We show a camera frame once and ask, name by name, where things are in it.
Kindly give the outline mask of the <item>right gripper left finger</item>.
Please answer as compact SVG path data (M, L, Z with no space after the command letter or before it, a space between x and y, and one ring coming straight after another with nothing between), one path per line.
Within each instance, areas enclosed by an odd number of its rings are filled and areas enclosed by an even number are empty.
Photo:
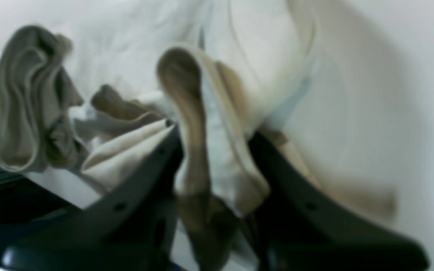
M181 160L176 126L100 201L9 245L0 271L170 271Z

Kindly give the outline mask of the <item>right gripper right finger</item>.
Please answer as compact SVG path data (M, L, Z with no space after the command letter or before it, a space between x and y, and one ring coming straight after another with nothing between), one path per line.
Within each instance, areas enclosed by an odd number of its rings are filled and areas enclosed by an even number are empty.
M420 244L346 210L299 174L261 133L252 158L271 188L254 212L259 271L425 271Z

